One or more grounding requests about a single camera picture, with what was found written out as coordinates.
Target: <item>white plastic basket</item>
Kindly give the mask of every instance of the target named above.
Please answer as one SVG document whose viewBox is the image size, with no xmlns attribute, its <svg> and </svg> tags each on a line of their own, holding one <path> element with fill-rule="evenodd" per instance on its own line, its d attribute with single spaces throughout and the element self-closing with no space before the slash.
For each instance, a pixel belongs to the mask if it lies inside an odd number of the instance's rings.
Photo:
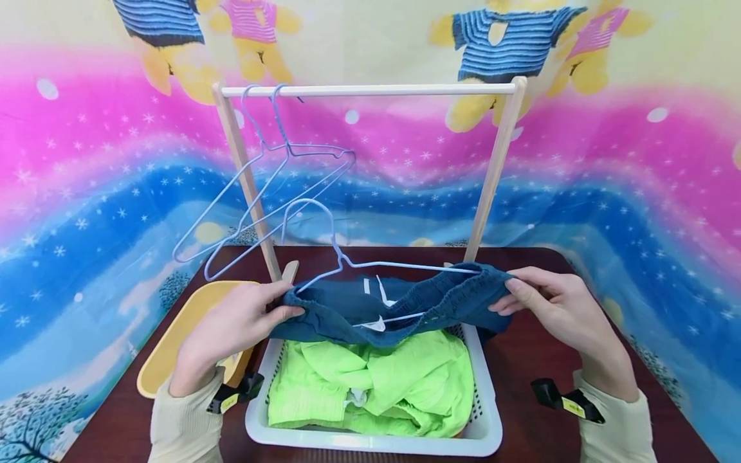
<svg viewBox="0 0 741 463">
<path fill-rule="evenodd" d="M 496 408 L 494 386 L 476 328 L 460 324 L 448 331 L 468 347 L 473 367 L 473 411 L 462 437 L 432 439 L 427 437 L 369 436 L 350 431 L 317 426 L 301 429 L 268 427 L 268 391 L 280 368 L 283 341 L 271 339 L 259 372 L 265 377 L 259 395 L 250 402 L 245 416 L 247 434 L 260 444 L 288 447 L 352 450 L 356 452 L 404 453 L 443 456 L 489 456 L 502 443 L 502 420 Z"/>
</svg>

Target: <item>yellow label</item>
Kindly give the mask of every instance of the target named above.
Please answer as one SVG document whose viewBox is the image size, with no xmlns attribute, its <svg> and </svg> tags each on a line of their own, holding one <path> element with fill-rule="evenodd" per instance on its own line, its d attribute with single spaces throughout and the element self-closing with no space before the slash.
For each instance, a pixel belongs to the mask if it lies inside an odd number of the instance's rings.
<svg viewBox="0 0 741 463">
<path fill-rule="evenodd" d="M 233 396 L 226 398 L 226 400 L 222 402 L 222 413 L 225 413 L 227 410 L 232 408 L 238 398 L 239 394 L 234 394 Z"/>
<path fill-rule="evenodd" d="M 561 401 L 563 402 L 564 410 L 568 412 L 572 412 L 574 415 L 580 418 L 587 419 L 587 413 L 584 411 L 584 409 L 579 404 L 565 397 L 562 397 Z"/>
</svg>

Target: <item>wrist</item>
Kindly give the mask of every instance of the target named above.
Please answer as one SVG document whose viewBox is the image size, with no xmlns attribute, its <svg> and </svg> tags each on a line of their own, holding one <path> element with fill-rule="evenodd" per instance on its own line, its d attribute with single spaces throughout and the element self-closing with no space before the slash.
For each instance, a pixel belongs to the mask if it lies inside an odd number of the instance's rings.
<svg viewBox="0 0 741 463">
<path fill-rule="evenodd" d="M 183 344 L 175 361 L 168 392 L 172 397 L 189 396 L 205 387 L 215 374 L 215 360 L 192 353 Z"/>
<path fill-rule="evenodd" d="M 628 351 L 615 335 L 590 353 L 581 353 L 582 377 L 595 388 L 628 403 L 639 398 L 636 376 Z"/>
</svg>

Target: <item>hanger hook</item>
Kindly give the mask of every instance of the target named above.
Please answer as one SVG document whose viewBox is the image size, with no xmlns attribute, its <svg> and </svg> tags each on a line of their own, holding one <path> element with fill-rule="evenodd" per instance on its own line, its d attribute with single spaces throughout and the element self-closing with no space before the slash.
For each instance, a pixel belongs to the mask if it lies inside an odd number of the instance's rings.
<svg viewBox="0 0 741 463">
<path fill-rule="evenodd" d="M 295 156 L 293 154 L 293 149 L 290 147 L 290 141 L 288 140 L 288 135 L 285 132 L 285 129 L 283 128 L 283 121 L 281 120 L 280 111 L 278 110 L 278 103 L 276 102 L 278 92 L 280 89 L 285 87 L 285 84 L 277 84 L 275 89 L 273 90 L 273 95 L 270 96 L 270 102 L 273 103 L 273 113 L 276 118 L 276 125 L 278 126 L 278 131 L 280 132 L 281 137 L 283 137 L 283 141 L 285 142 L 286 150 L 288 151 L 289 156 Z"/>
<path fill-rule="evenodd" d="M 252 118 L 252 115 L 249 111 L 247 111 L 247 108 L 245 107 L 245 96 L 250 92 L 251 89 L 259 87 L 258 84 L 250 84 L 247 87 L 245 87 L 245 90 L 242 92 L 242 96 L 239 97 L 239 106 L 242 108 L 242 113 L 244 114 L 245 118 L 247 118 L 248 121 L 250 121 L 250 125 L 257 133 L 257 138 L 260 140 L 260 149 L 264 147 L 267 142 L 265 141 L 265 137 L 262 136 L 262 130 L 260 130 L 259 124 L 255 121 L 255 119 Z"/>
<path fill-rule="evenodd" d="M 293 206 L 295 206 L 296 204 L 299 204 L 299 203 L 302 203 L 302 202 L 309 203 L 309 204 L 314 204 L 314 205 L 318 206 L 319 208 L 321 208 L 324 211 L 325 214 L 327 214 L 327 217 L 329 218 L 329 225 L 330 225 L 330 238 L 329 238 L 330 239 L 330 242 L 332 244 L 332 247 L 334 248 L 334 251 L 337 253 L 337 259 L 341 259 L 342 257 L 344 257 L 344 254 L 339 249 L 339 246 L 337 246 L 337 240 L 336 240 L 335 235 L 334 235 L 334 216 L 332 216 L 332 212 L 329 209 L 327 209 L 327 206 L 323 205 L 321 202 L 319 202 L 319 201 L 317 201 L 315 199 L 312 199 L 312 198 L 300 198 L 300 199 L 296 199 L 296 200 L 292 201 L 285 208 L 285 212 L 283 213 L 283 227 L 281 229 L 281 235 L 280 235 L 280 242 L 281 242 L 281 244 L 283 244 L 283 242 L 285 241 L 285 228 L 286 228 L 286 224 L 288 222 L 288 214 L 290 212 L 290 209 Z"/>
</svg>

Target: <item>pink wave pattern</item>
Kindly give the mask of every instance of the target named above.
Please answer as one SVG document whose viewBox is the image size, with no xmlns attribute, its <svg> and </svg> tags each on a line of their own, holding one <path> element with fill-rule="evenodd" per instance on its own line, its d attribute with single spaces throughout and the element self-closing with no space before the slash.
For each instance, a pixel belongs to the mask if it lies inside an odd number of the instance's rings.
<svg viewBox="0 0 741 463">
<path fill-rule="evenodd" d="M 216 110 L 192 102 L 177 85 L 172 96 L 157 93 L 130 57 L 42 61 L 26 53 L 21 62 L 18 53 L 8 56 L 4 62 L 17 66 L 2 77 L 0 95 L 3 223 L 20 224 L 16 219 L 30 207 L 36 215 L 52 213 L 85 196 L 91 182 L 118 180 L 179 151 L 197 151 L 231 169 Z M 45 73 L 28 64 L 33 62 L 45 62 Z M 603 172 L 638 203 L 663 199 L 663 210 L 686 233 L 722 250 L 715 257 L 724 264 L 737 263 L 741 201 L 731 193 L 740 172 L 732 154 L 741 119 L 721 101 L 689 98 L 688 92 L 610 90 L 589 99 L 568 93 L 543 99 L 518 124 L 508 166 L 526 169 L 550 187 Z M 425 189 L 480 173 L 494 139 L 488 121 L 469 133 L 451 133 L 439 102 L 409 98 L 403 106 L 397 101 L 384 108 L 370 99 L 281 99 L 279 106 L 291 141 L 351 148 L 356 174 L 391 187 Z M 234 104 L 238 120 L 246 122 L 245 110 Z M 248 99 L 247 108 L 269 144 L 282 143 L 269 101 Z M 246 125 L 245 141 L 254 154 L 257 138 Z M 272 155 L 268 165 L 281 159 Z"/>
</svg>

